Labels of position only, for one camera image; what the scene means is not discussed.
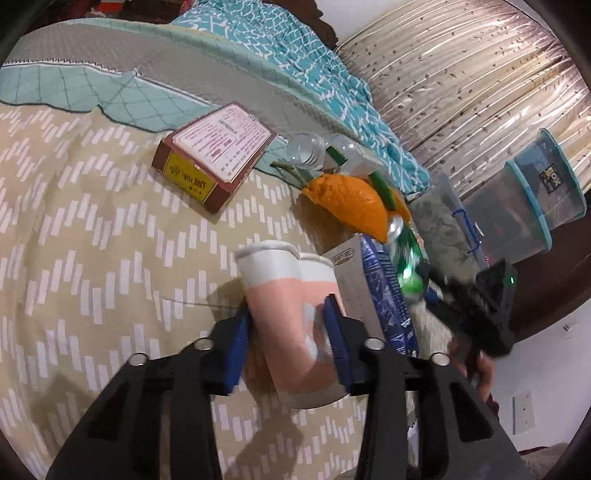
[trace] beige patterned bedsheet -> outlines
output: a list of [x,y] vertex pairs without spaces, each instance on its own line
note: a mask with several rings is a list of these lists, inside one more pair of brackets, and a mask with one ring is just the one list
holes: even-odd
[[[132,353],[176,353],[233,313],[235,249],[350,235],[258,171],[206,213],[150,168],[162,136],[0,104],[0,428],[37,478]],[[212,401],[225,478],[332,479],[357,464],[365,409],[283,407],[255,339],[238,388]]]

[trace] white cup rim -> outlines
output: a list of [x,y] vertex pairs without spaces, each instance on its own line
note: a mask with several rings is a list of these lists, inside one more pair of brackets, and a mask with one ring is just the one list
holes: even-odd
[[300,260],[307,260],[310,262],[318,262],[330,267],[334,270],[335,264],[332,263],[330,258],[323,257],[322,255],[300,253]]
[[294,247],[289,242],[282,242],[280,240],[265,240],[255,244],[245,245],[244,247],[240,247],[238,250],[236,250],[234,255],[236,260],[240,260],[241,258],[247,257],[248,255],[265,250],[284,250],[291,253],[296,258],[300,258],[300,253],[297,251],[296,247]]

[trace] yellow label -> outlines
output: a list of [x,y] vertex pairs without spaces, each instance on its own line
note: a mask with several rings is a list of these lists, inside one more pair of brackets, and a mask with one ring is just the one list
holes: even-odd
[[201,203],[205,203],[205,200],[217,185],[215,181],[177,153],[170,154],[163,173],[166,178],[175,182],[176,185]]

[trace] blue patterned blanket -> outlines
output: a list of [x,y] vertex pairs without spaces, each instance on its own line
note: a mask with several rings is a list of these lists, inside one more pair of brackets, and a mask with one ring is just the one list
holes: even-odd
[[404,151],[372,106],[369,86],[352,76],[314,31],[288,11],[261,0],[200,0],[173,25],[208,31],[246,47],[314,92],[335,118],[388,166],[405,193],[419,192],[429,174]]

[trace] finger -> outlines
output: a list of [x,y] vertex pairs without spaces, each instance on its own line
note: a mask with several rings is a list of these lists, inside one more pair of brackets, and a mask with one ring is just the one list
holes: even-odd
[[492,384],[495,380],[495,363],[481,352],[476,360],[476,367],[480,373],[476,391],[480,399],[486,402],[491,396]]
[[462,375],[464,375],[464,377],[468,378],[468,370],[466,368],[466,365],[464,365],[463,363],[460,363],[458,361],[458,359],[454,356],[452,356],[451,359],[452,359],[453,365],[460,371],[460,373]]
[[457,352],[460,349],[460,342],[456,338],[452,338],[447,344],[447,351],[451,357],[457,356]]

